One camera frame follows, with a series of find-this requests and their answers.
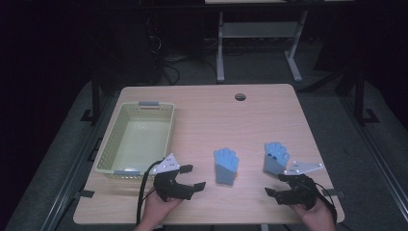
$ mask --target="wire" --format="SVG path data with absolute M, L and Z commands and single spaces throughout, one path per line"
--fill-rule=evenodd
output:
M 175 63 L 175 62 L 179 62 L 182 60 L 186 60 L 187 58 L 188 56 L 166 57 L 165 61 L 170 62 L 170 63 Z
M 289 227 L 288 227 L 288 225 L 286 225 L 286 224 L 282 224 L 282 226 L 286 229 L 286 230 L 288 230 L 288 231 L 292 231 L 292 229 L 290 229 Z
M 212 64 L 210 64 L 210 62 L 208 62 L 208 61 L 203 61 L 204 62 L 204 64 L 207 64 L 207 65 L 209 65 L 210 66 L 210 68 L 213 70 L 213 72 L 216 74 L 216 76 L 217 76 L 217 70 L 216 70 L 216 68 L 212 65 Z
M 167 68 L 170 68 L 170 69 L 173 69 L 174 71 L 176 71 L 176 73 L 177 73 L 177 78 L 176 78 L 176 80 L 175 80 L 174 82 L 171 82 L 170 77 L 169 77 L 168 74 L 165 73 L 165 72 L 164 72 L 164 76 L 165 76 L 165 78 L 167 79 L 168 83 L 169 83 L 171 86 L 177 84 L 177 82 L 180 80 L 180 71 L 179 71 L 178 69 L 172 67 L 172 66 L 169 66 L 169 65 L 163 65 L 163 67 L 167 67 Z
M 348 231 L 353 231 L 350 227 L 348 227 L 344 222 L 340 222 L 340 225 L 344 227 Z
M 154 40 L 156 39 L 159 42 L 158 47 L 156 48 L 156 50 L 150 50 L 152 53 L 154 53 L 155 55 L 159 54 L 160 49 L 162 48 L 162 40 L 159 37 L 156 36 L 150 36 L 150 38 L 153 40 L 152 43 L 154 43 Z
M 228 44 L 225 43 L 224 48 L 223 48 L 224 55 L 225 56 L 243 56 L 249 53 L 249 48 L 247 46 L 242 46 L 240 42 L 241 41 L 239 39 L 234 39 L 234 41 L 230 41 L 228 42 Z
M 212 40 L 213 42 L 207 46 L 204 47 L 204 50 L 211 50 L 214 47 L 217 47 L 218 45 L 218 40 L 216 38 L 209 38 L 209 40 Z
M 154 191 L 156 191 L 156 189 L 152 190 L 149 194 L 147 194 L 143 200 L 145 200 L 147 198 L 147 196 L 149 196 L 150 194 L 152 194 Z
M 304 184 L 299 183 L 299 182 L 295 182 L 295 183 L 296 183 L 298 186 L 301 186 L 301 187 L 305 188 L 306 190 L 308 190 L 308 191 L 310 191 L 310 192 L 313 193 L 312 189 L 310 189 L 309 187 L 305 186 Z
M 330 193 L 327 191 L 327 189 L 325 189 L 325 188 L 324 188 L 322 185 L 320 185 L 319 183 L 316 183 L 316 182 L 315 182 L 315 184 L 318 185 L 318 186 L 320 186 L 320 187 L 329 195 L 329 198 L 330 198 L 330 200 L 331 200 L 331 203 L 332 203 L 332 205 L 334 205 L 333 198 L 331 197 L 331 195 L 330 195 Z
M 157 161 L 153 163 L 147 171 L 143 175 L 143 179 L 141 180 L 140 191 L 139 191 L 139 199 L 138 199 L 138 212 L 136 214 L 136 225 L 140 224 L 140 214 L 141 214 L 141 205 L 143 204 L 143 195 L 144 195 L 144 188 L 146 186 L 147 177 L 149 175 L 150 170 L 155 166 L 158 165 L 161 161 Z
M 103 47 L 93 36 L 89 35 L 90 39 L 95 43 L 97 47 L 99 47 L 103 52 L 105 52 L 109 57 L 111 57 L 114 61 L 116 61 L 118 64 L 122 65 L 125 67 L 130 73 L 132 73 L 135 76 L 138 76 L 132 68 L 130 68 L 127 64 L 119 60 L 117 57 L 115 57 L 113 54 L 111 54 L 105 47 Z

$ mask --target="cable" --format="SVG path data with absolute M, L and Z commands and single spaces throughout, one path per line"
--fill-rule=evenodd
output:
M 286 229 L 286 230 L 288 230 L 288 231 L 292 231 L 292 229 L 290 229 L 289 227 L 288 227 L 288 225 L 286 225 L 286 224 L 282 224 L 282 226 Z
M 318 186 L 320 186 L 320 187 L 329 195 L 329 198 L 330 198 L 330 200 L 331 200 L 331 203 L 332 203 L 332 205 L 334 205 L 333 198 L 331 197 L 331 194 L 327 191 L 327 189 L 325 189 L 325 188 L 324 188 L 321 184 L 319 184 L 319 183 L 316 183 L 316 182 L 315 182 L 315 184 L 318 185 Z
M 117 57 L 115 57 L 113 54 L 111 54 L 105 47 L 103 47 L 93 36 L 89 35 L 90 39 L 94 42 L 94 44 L 99 47 L 103 52 L 105 52 L 111 59 L 113 59 L 115 62 L 123 66 L 129 73 L 135 77 L 141 76 L 142 79 L 144 79 L 143 75 L 137 74 L 131 67 L 129 67 L 127 64 L 119 60 Z
M 156 189 L 152 190 L 149 194 L 147 194 L 143 200 L 145 200 L 147 198 L 147 196 L 149 196 L 150 194 L 152 194 L 154 191 L 156 191 Z
M 157 55 L 157 54 L 159 54 L 159 51 L 160 51 L 160 49 L 162 48 L 162 40 L 159 38 L 159 37 L 156 37 L 156 36 L 150 36 L 150 38 L 152 39 L 152 46 L 153 46 L 153 43 L 154 43 L 154 40 L 156 39 L 158 42 L 159 42 L 159 45 L 158 45 L 158 47 L 156 48 L 156 50 L 154 51 L 154 50 L 150 50 L 153 54 L 155 54 L 155 55 Z
M 175 80 L 174 82 L 171 82 L 171 79 L 170 79 L 170 77 L 168 76 L 167 73 L 165 73 L 165 72 L 163 73 L 164 76 L 165 76 L 165 78 L 168 80 L 168 83 L 169 83 L 171 86 L 177 84 L 177 82 L 180 80 L 180 71 L 179 71 L 178 69 L 172 67 L 172 66 L 169 66 L 169 65 L 163 65 L 163 67 L 167 67 L 167 68 L 173 69 L 174 71 L 177 72 L 177 78 L 176 78 L 176 80 Z
M 217 76 L 217 70 L 216 70 L 216 68 L 212 65 L 212 64 L 210 64 L 210 62 L 208 62 L 208 61 L 203 61 L 204 62 L 204 64 L 207 64 L 207 65 L 209 65 L 210 66 L 210 68 L 213 70 L 213 72 L 216 74 L 216 76 Z
M 143 204 L 143 195 L 144 195 L 144 188 L 146 186 L 147 177 L 149 175 L 150 170 L 155 166 L 161 163 L 162 161 L 157 161 L 153 163 L 147 171 L 143 175 L 143 179 L 141 180 L 140 191 L 139 191 L 139 199 L 138 199 L 138 212 L 136 214 L 136 225 L 140 224 L 140 214 L 141 214 L 141 205 Z
M 166 57 L 165 61 L 170 62 L 170 63 L 176 63 L 179 61 L 186 60 L 188 56 L 176 56 L 176 57 Z
M 348 231 L 354 231 L 354 230 L 352 230 L 350 227 L 348 227 L 344 222 L 340 222 L 340 225 L 342 226 L 342 227 L 344 227 L 346 230 L 348 230 Z
M 244 48 L 245 50 L 243 52 L 240 51 L 240 47 Z M 243 56 L 249 53 L 249 48 L 247 46 L 241 46 L 240 41 L 238 39 L 234 39 L 234 41 L 231 41 L 228 44 L 225 43 L 224 48 L 222 50 L 225 56 Z
M 301 186 L 302 188 L 304 188 L 304 189 L 308 190 L 309 192 L 311 192 L 312 194 L 314 194 L 317 198 L 319 198 L 327 206 L 327 208 L 330 210 L 330 212 L 332 214 L 332 217 L 333 217 L 333 222 L 336 224 L 336 222 L 337 222 L 337 210 L 336 210 L 336 206 L 333 203 L 333 199 L 332 199 L 330 193 L 328 193 L 328 191 L 322 185 L 314 182 L 316 185 L 319 185 L 320 187 L 322 187 L 326 191 L 326 193 L 330 197 L 331 203 L 319 191 L 314 192 L 312 189 L 310 189 L 309 187 L 305 186 L 302 183 L 299 183 L 299 182 L 295 182 L 295 183 L 298 186 Z
M 209 38 L 209 40 L 212 40 L 213 42 L 207 46 L 204 46 L 204 50 L 211 50 L 218 45 L 218 40 L 216 38 Z

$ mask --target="basket handle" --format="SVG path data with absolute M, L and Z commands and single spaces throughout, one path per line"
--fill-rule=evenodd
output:
M 159 109 L 159 102 L 157 101 L 141 101 L 139 102 L 141 109 Z

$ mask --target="black strap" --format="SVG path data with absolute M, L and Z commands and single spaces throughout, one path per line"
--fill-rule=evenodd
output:
M 144 196 L 144 188 L 146 186 L 146 182 L 147 182 L 147 177 L 149 176 L 149 172 L 150 170 L 158 165 L 159 163 L 161 163 L 162 161 L 157 161 L 155 163 L 153 163 L 148 169 L 147 171 L 144 173 L 143 175 L 143 179 L 141 180 L 141 185 L 140 185 L 140 191 L 139 191 L 139 200 L 138 200 L 138 212 L 136 215 L 136 225 L 140 224 L 140 214 L 141 214 L 141 205 L 143 204 L 143 196 Z

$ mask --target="black cable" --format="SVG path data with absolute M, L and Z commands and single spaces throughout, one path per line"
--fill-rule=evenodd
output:
M 145 200 L 147 198 L 147 196 L 149 196 L 150 194 L 152 194 L 154 191 L 156 191 L 156 189 L 152 190 L 149 194 L 147 194 L 143 200 Z
M 140 191 L 139 191 L 139 200 L 138 200 L 138 212 L 136 215 L 136 225 L 140 224 L 140 214 L 141 214 L 141 205 L 143 204 L 143 195 L 144 195 L 144 188 L 146 186 L 147 177 L 149 175 L 150 170 L 155 166 L 161 163 L 162 161 L 157 161 L 153 163 L 147 171 L 143 175 L 143 179 L 141 180 Z
M 288 225 L 286 225 L 286 224 L 282 224 L 282 226 L 286 229 L 286 230 L 288 230 L 288 231 L 292 231 L 292 229 L 290 229 L 289 227 L 288 227 Z
M 171 82 L 170 77 L 169 77 L 169 76 L 167 75 L 167 73 L 165 73 L 165 72 L 164 72 L 164 76 L 165 76 L 165 78 L 167 79 L 168 83 L 169 83 L 171 86 L 177 84 L 177 82 L 180 80 L 180 71 L 179 71 L 178 69 L 176 69 L 175 67 L 172 67 L 172 66 L 169 66 L 169 65 L 163 65 L 163 67 L 167 67 L 167 68 L 170 68 L 170 69 L 173 69 L 174 71 L 176 71 L 176 73 L 177 73 L 177 78 L 176 78 L 176 80 L 175 80 L 174 82 Z
M 235 40 L 235 42 L 231 41 L 228 44 L 225 44 L 224 47 L 222 48 L 224 56 L 243 56 L 249 53 L 249 48 L 244 45 L 241 46 L 240 45 L 240 41 L 239 40 Z
M 131 67 L 129 67 L 127 64 L 125 64 L 124 62 L 119 60 L 117 57 L 115 57 L 113 54 L 111 54 L 111 52 L 109 52 L 105 47 L 103 47 L 95 38 L 93 38 L 93 36 L 89 35 L 89 38 L 93 41 L 93 43 L 97 47 L 99 47 L 99 49 L 101 49 L 103 52 L 105 52 L 112 60 L 114 60 L 115 62 L 120 64 L 122 67 L 127 69 L 132 75 L 138 76 L 138 74 L 135 73 Z
M 207 65 L 209 65 L 210 66 L 210 68 L 213 70 L 213 72 L 216 74 L 216 76 L 217 76 L 217 70 L 216 70 L 216 68 L 212 65 L 212 64 L 210 64 L 210 62 L 208 62 L 208 61 L 203 61 L 204 62 L 204 64 L 207 64 Z
M 345 74 L 347 74 L 348 71 L 352 70 L 352 68 L 353 68 L 352 65 L 345 66 L 345 67 L 343 67 L 342 69 L 340 69 L 340 70 L 338 70 L 336 72 L 330 73 L 329 75 L 325 76 L 321 80 L 318 80 L 314 84 L 312 84 L 312 85 L 310 85 L 310 86 L 308 86 L 308 87 L 306 87 L 304 89 L 296 90 L 296 92 L 302 92 L 302 93 L 304 93 L 304 92 L 313 92 L 314 90 L 319 89 L 320 87 L 328 84 L 329 82 L 331 82 L 331 81 L 333 81 L 333 80 L 335 80 L 337 78 L 343 77 Z
M 336 206 L 335 206 L 334 203 L 333 203 L 333 199 L 332 199 L 330 193 L 328 193 L 328 191 L 327 191 L 322 185 L 320 185 L 320 184 L 318 184 L 318 183 L 315 182 L 316 185 L 319 185 L 320 187 L 322 187 L 322 188 L 326 191 L 326 193 L 327 193 L 327 194 L 329 195 L 329 197 L 330 197 L 331 203 L 330 203 L 330 201 L 328 201 L 319 191 L 314 192 L 314 191 L 312 191 L 312 189 L 310 189 L 309 187 L 305 186 L 305 185 L 302 184 L 302 183 L 299 183 L 299 182 L 295 182 L 295 183 L 296 183 L 298 186 L 301 186 L 301 187 L 307 189 L 308 191 L 310 191 L 311 193 L 313 193 L 317 198 L 319 198 L 319 199 L 327 206 L 327 208 L 329 208 L 330 212 L 332 213 L 333 222 L 336 224 L 336 222 L 337 222 L 337 211 L 336 211 Z
M 330 198 L 330 200 L 331 200 L 331 203 L 332 203 L 332 205 L 334 205 L 333 198 L 331 197 L 331 194 L 327 191 L 327 189 L 325 189 L 325 188 L 324 188 L 322 185 L 320 185 L 319 183 L 316 183 L 316 182 L 315 182 L 315 184 L 318 185 L 318 186 L 320 186 L 320 187 L 329 195 L 329 198 Z
M 342 226 L 342 227 L 344 227 L 346 230 L 348 230 L 348 231 L 354 231 L 354 230 L 352 230 L 350 227 L 348 227 L 345 223 L 343 223 L 343 222 L 340 222 L 340 225 Z

